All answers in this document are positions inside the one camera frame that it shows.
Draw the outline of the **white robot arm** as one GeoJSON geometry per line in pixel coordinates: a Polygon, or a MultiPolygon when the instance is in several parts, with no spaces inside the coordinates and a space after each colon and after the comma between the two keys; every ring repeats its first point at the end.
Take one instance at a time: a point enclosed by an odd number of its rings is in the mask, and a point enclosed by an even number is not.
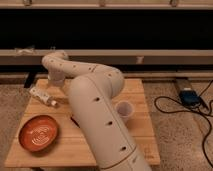
{"type": "Polygon", "coordinates": [[[122,72],[103,64],[71,61],[64,51],[42,58],[49,80],[68,86],[68,101],[100,171],[152,171],[112,104],[122,91],[122,72]]]}

